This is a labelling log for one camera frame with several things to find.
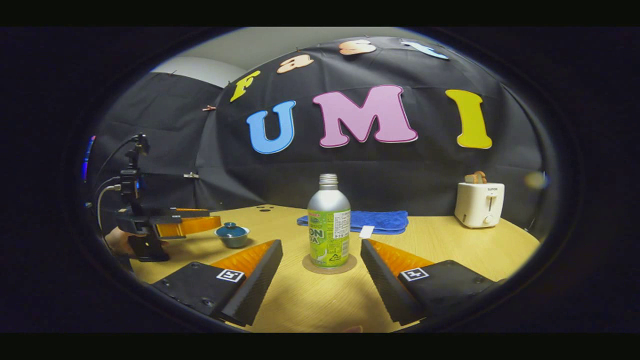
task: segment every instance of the human hand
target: human hand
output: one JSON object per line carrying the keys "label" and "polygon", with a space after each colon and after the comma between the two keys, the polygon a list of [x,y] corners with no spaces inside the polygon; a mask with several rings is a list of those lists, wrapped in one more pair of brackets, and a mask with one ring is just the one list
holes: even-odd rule
{"label": "human hand", "polygon": [[[129,245],[130,236],[144,237],[146,235],[128,233],[126,231],[122,231],[119,227],[115,227],[109,234],[107,234],[107,236],[104,237],[104,239],[116,255],[129,255],[131,257],[135,257],[136,253],[131,248],[131,245]],[[161,246],[165,246],[169,243],[167,241],[160,240],[160,244]]]}
{"label": "human hand", "polygon": [[362,329],[362,325],[358,325],[358,326],[350,327],[346,330],[343,330],[342,332],[363,332],[363,329]]}

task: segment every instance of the blue letter u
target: blue letter u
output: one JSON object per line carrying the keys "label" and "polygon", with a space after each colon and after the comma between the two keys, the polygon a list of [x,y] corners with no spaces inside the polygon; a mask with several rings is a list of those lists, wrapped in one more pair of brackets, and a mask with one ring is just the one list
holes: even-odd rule
{"label": "blue letter u", "polygon": [[278,113],[280,123],[280,136],[273,140],[268,140],[264,130],[264,117],[267,112],[262,110],[246,118],[249,124],[249,136],[251,146],[261,154],[273,154],[283,151],[293,140],[293,115],[291,109],[296,105],[293,100],[281,102],[273,107],[273,111]]}

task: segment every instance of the aluminum bottle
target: aluminum bottle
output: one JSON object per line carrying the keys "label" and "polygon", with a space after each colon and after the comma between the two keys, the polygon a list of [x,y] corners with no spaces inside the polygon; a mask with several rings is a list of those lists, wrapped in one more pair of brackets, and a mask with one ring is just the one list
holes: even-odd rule
{"label": "aluminum bottle", "polygon": [[307,209],[311,262],[320,268],[344,265],[349,257],[351,204],[338,190],[336,174],[320,175],[320,190]]}

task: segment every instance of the blue light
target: blue light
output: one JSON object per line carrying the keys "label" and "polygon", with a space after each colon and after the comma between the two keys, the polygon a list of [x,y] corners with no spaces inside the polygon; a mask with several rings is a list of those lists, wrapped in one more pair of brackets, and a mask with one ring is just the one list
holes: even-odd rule
{"label": "blue light", "polygon": [[87,168],[89,164],[89,154],[91,154],[91,148],[93,146],[94,141],[95,141],[95,135],[93,135],[89,139],[89,145],[86,147],[86,153],[84,154],[84,163],[82,166],[82,178],[84,182],[86,182],[86,173],[87,173]]}

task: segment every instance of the wooden table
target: wooden table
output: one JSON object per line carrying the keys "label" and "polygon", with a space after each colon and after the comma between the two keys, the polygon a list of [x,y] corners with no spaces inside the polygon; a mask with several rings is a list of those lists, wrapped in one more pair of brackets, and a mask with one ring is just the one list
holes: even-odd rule
{"label": "wooden table", "polygon": [[[212,213],[222,222],[235,222],[250,230],[253,246],[281,239],[283,257],[252,326],[252,332],[341,332],[361,325],[364,332],[390,332],[402,326],[391,321],[382,299],[360,257],[361,239],[351,233],[349,253],[356,267],[343,274],[321,275],[302,265],[309,252],[308,227],[296,219],[305,209],[265,205]],[[403,234],[373,234],[380,241],[435,263],[455,260],[498,281],[509,277],[537,249],[539,241],[523,229],[501,219],[497,226],[468,229],[451,217],[409,217]],[[210,264],[242,249],[228,249],[213,231],[170,240],[165,251],[171,259],[131,265],[138,278],[153,283],[192,262]]]}

